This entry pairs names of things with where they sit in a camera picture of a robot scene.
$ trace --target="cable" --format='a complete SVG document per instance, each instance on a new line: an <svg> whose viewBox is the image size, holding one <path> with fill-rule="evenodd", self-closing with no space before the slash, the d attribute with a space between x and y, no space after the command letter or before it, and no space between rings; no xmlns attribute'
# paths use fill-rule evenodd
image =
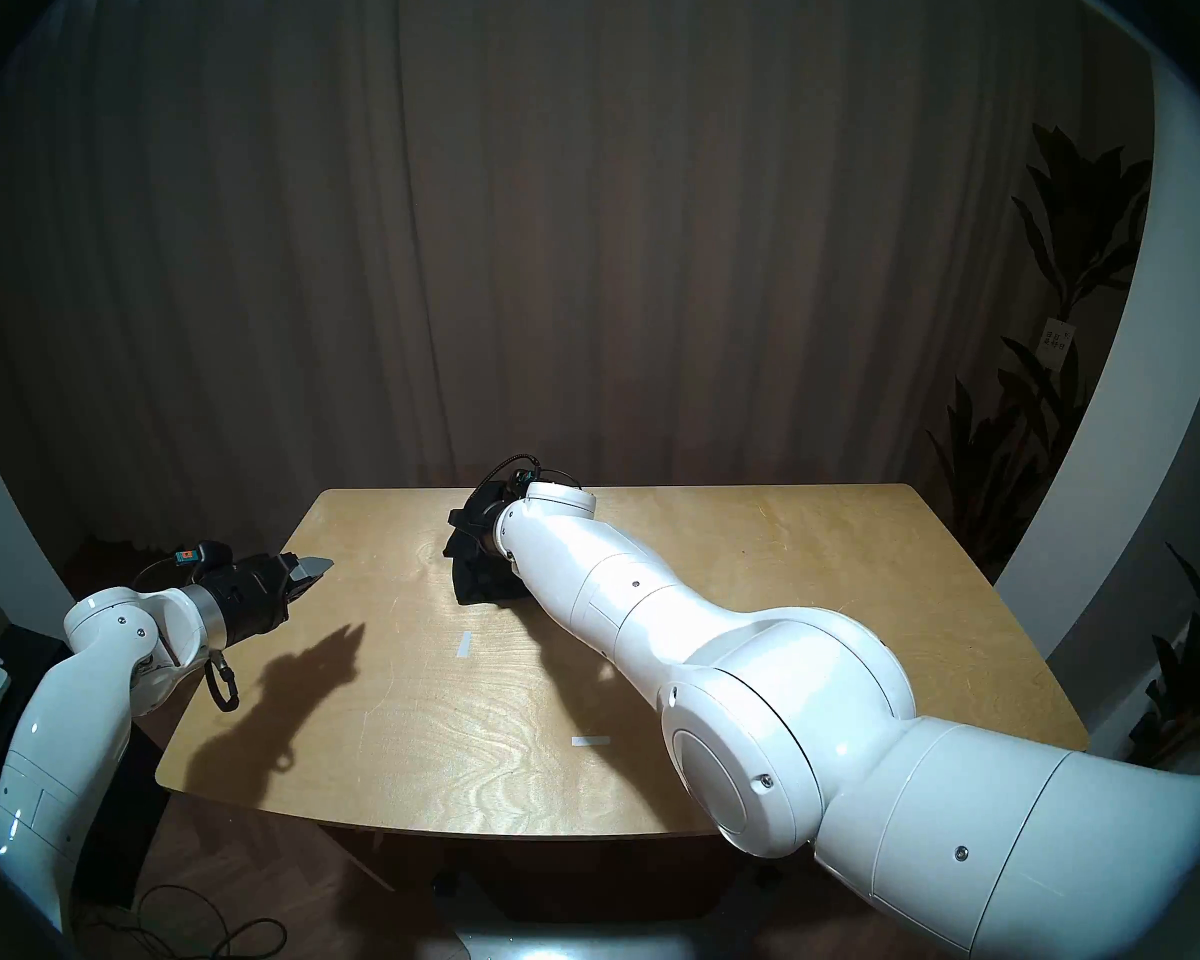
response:
<svg viewBox="0 0 1200 960"><path fill-rule="evenodd" d="M200 901L209 905L210 910L214 910L214 916L217 917L217 924L222 926L222 938L217 941L217 944L211 950L209 950L209 953L206 954L175 953L174 948L170 947L170 944L168 944L166 940L163 940L156 932L152 932L145 925L143 925L142 922L143 906L145 906L148 899L155 892L158 890L161 892L161 889L164 888L173 889L173 892L184 890L187 894L193 894ZM127 908L125 908L124 911L128 912L131 916L134 917L134 920L137 922L136 925L120 925L119 923L114 923L103 918L95 918L92 919L92 922L86 923L83 928L101 925L102 928L104 928L104 930L127 934L128 937L132 938L136 943L138 943L138 946L140 946L149 956L155 956L157 958L157 960L221 960L221 958L226 956L230 956L233 958L233 960L268 960L268 958L275 956L281 950L283 950L286 947L284 944L289 942L289 930L284 928L286 924L280 922L278 919L272 919L266 914L262 918L250 919L242 925L236 926L234 930L230 930L228 924L226 924L226 918L223 918L222 912L218 910L217 905L215 905L208 898L204 898L204 894L200 894L198 890L186 887L186 884L152 884L150 888L143 892L142 898L138 899L138 907L136 910L130 912ZM241 932L244 932L245 930L252 930L254 925L264 925L264 924L275 925L280 930L278 943L271 947L270 950L266 950L265 953L262 954L232 953L232 942Z"/></svg>
<svg viewBox="0 0 1200 960"><path fill-rule="evenodd" d="M566 470L560 470L559 467L542 467L539 468L539 475L559 475L560 478L570 479L574 487L582 487L582 482L578 481L574 475Z"/></svg>
<svg viewBox="0 0 1200 960"><path fill-rule="evenodd" d="M162 564L172 564L176 559L178 558L175 558L173 554L170 554L168 557L161 557L158 560L152 560L150 564L148 564L144 569L142 569L138 572L138 575L133 578L133 581L130 581L130 583L128 583L130 584L128 586L130 589L133 589L134 592L137 592L138 590L138 582L142 581L142 578L145 576L145 574L148 571L155 571Z"/></svg>
<svg viewBox="0 0 1200 960"><path fill-rule="evenodd" d="M510 457L508 457L505 461L503 461L500 464L498 464L498 467L496 467L487 475L485 475L485 480L481 481L479 485L476 485L476 487L482 487L484 485L488 484L490 480L492 480L493 478L497 478L497 474L500 470L503 470L503 468L506 467L506 464L514 463L516 461L532 461L532 462L534 462L534 474L539 475L540 473L542 473L542 462L539 461L534 455L532 455L530 452L526 452L526 454L524 452L520 452L520 454L518 452L514 452Z"/></svg>

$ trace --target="plant leaf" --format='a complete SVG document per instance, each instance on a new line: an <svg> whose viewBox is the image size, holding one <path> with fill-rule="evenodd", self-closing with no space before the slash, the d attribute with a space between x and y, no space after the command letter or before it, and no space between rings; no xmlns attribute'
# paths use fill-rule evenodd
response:
<svg viewBox="0 0 1200 960"><path fill-rule="evenodd" d="M1082 186L1085 160L1070 142L1072 138L1056 126L1051 131L1045 131L1044 126L1034 122L1032 132L1044 157L1044 164L1050 169L1050 178L1063 199L1063 205L1076 202Z"/></svg>
<svg viewBox="0 0 1200 960"><path fill-rule="evenodd" d="M1146 181L1152 176L1151 162L1133 162L1120 176L1120 194L1128 205L1130 199L1146 187Z"/></svg>
<svg viewBox="0 0 1200 960"><path fill-rule="evenodd" d="M1148 697L1152 702L1156 702L1156 710L1159 712L1163 720L1169 722L1169 720L1174 718L1174 706L1169 700L1169 695L1160 691L1158 680L1152 680L1146 686L1146 697Z"/></svg>
<svg viewBox="0 0 1200 960"><path fill-rule="evenodd" d="M1110 196L1120 191L1120 154L1123 150L1126 150L1123 146L1114 146L1100 154L1098 160L1093 162L1091 168L1094 179L1093 187L1099 196Z"/></svg>
<svg viewBox="0 0 1200 960"><path fill-rule="evenodd" d="M934 436L932 430L925 430L929 434L929 440L932 443L932 449L938 452L938 464L942 464L942 474L947 479L947 488L950 491L950 502L954 508L956 502L956 473L952 469L950 460L947 457L946 450L943 450L942 444L938 443L938 438Z"/></svg>
<svg viewBox="0 0 1200 960"><path fill-rule="evenodd" d="M1026 170L1032 174L1032 181L1036 182L1034 192L1040 196L1040 202L1044 203L1044 215L1050 223L1050 236L1052 236L1055 232L1055 221L1057 220L1058 212L1062 211L1062 199L1058 197L1058 190L1052 184L1052 179L1050 179L1050 176L1034 164L1028 164Z"/></svg>
<svg viewBox="0 0 1200 960"><path fill-rule="evenodd" d="M1026 425L1036 434L1034 438L1040 442L1040 446L1044 450L1049 450L1050 428L1044 422L1044 412L1040 409L1040 397L1038 394L1036 394L1025 378L1020 374L1014 374L1012 371L1006 371L1003 367L996 372L996 377L1000 379L1001 388L1004 389L1004 394L1009 397L1012 404L1021 409L1026 418Z"/></svg>
<svg viewBox="0 0 1200 960"><path fill-rule="evenodd" d="M1146 202L1151 198L1151 192L1142 192L1134 199L1134 208L1128 210L1128 239L1142 240L1142 228L1138 226L1139 220L1146 215Z"/></svg>
<svg viewBox="0 0 1200 960"><path fill-rule="evenodd" d="M1160 665L1160 677L1164 678L1164 694L1177 712L1186 712L1190 708L1189 697L1183 694L1181 667L1177 662L1177 653L1169 640L1152 634L1152 644L1156 647L1156 658Z"/></svg>
<svg viewBox="0 0 1200 960"><path fill-rule="evenodd" d="M954 418L954 430L952 440L959 446L968 444L968 430L974 424L974 401L968 397L968 389L956 378L956 418Z"/></svg>
<svg viewBox="0 0 1200 960"><path fill-rule="evenodd" d="M1200 613L1193 612L1186 630L1186 642L1182 644L1182 684L1200 706Z"/></svg>
<svg viewBox="0 0 1200 960"><path fill-rule="evenodd" d="M1026 208L1026 202L1022 202L1018 196L1014 196L1014 205L1018 206L1018 212L1022 217L1022 228L1026 230L1026 242L1032 246L1032 253L1034 254L1034 263L1039 266L1040 274L1044 275L1044 281L1050 283L1052 290L1057 292L1060 298L1062 295L1062 286L1058 283L1057 271L1054 270L1054 262L1050 258L1050 248L1044 245L1044 234L1040 233L1040 228L1036 226L1036 217L1032 216L1032 210Z"/></svg>
<svg viewBox="0 0 1200 960"><path fill-rule="evenodd" d="M1146 710L1146 714L1138 720L1138 725L1130 728L1128 738L1136 746L1151 746L1159 740L1160 716L1156 709Z"/></svg>
<svg viewBox="0 0 1200 960"><path fill-rule="evenodd" d="M983 533L990 526L991 517L996 514L996 503L1004 487L1004 475L1008 472L1009 454L1002 452L991 464L990 476L986 479L986 490L983 493L983 506L978 510L978 522L974 526L977 533Z"/></svg>
<svg viewBox="0 0 1200 960"><path fill-rule="evenodd" d="M1138 260L1139 242L1117 242L1117 245L1110 248L1110 253L1105 256L1098 264L1090 268L1080 275L1080 281L1076 283L1076 298L1085 298L1106 278L1110 278L1114 274L1126 270L1128 265L1136 263Z"/></svg>
<svg viewBox="0 0 1200 960"><path fill-rule="evenodd" d="M1058 371L1058 391L1062 404L1068 409L1076 403L1076 391L1080 388L1080 352L1075 341L1067 348L1067 356L1062 359L1062 370Z"/></svg>
<svg viewBox="0 0 1200 960"><path fill-rule="evenodd" d="M1001 340L1004 341L1006 347L1014 354L1018 354L1018 360L1022 362L1027 374L1032 377L1032 382L1039 389L1040 396L1045 402L1050 403L1050 408L1054 410L1052 414L1061 421L1066 416L1066 407L1062 404L1062 398L1055 388L1052 388L1054 382L1050 379L1050 373L1044 370L1044 365L1037 360L1034 354L1014 338L1001 336Z"/></svg>

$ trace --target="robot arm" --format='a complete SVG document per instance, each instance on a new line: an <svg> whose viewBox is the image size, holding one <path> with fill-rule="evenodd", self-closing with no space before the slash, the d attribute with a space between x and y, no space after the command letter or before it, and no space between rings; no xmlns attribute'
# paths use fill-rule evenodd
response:
<svg viewBox="0 0 1200 960"><path fill-rule="evenodd" d="M1200 776L917 716L901 665L853 619L738 613L536 481L485 542L661 720L686 790L758 857L805 841L871 905L978 956L1110 956L1200 857Z"/></svg>
<svg viewBox="0 0 1200 960"><path fill-rule="evenodd" d="M80 847L130 740L130 719L157 708L230 644L278 626L289 601L329 566L293 554L233 564L226 551L186 588L110 588L66 614L74 653L31 695L0 776L0 871L59 930Z"/></svg>

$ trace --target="wood grain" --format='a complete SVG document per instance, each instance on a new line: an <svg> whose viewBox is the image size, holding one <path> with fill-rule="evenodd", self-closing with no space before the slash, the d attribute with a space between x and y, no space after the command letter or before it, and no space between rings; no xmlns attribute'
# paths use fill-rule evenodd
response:
<svg viewBox="0 0 1200 960"><path fill-rule="evenodd" d="M1000 596L902 485L595 488L598 517L738 611L868 624L918 710L1082 749L1075 710ZM654 712L532 600L458 606L442 548L462 488L330 490L287 550L334 568L229 654L240 709L200 689L166 787L320 822L476 836L691 834ZM463 632L469 654L456 656ZM604 746L574 736L604 734Z"/></svg>

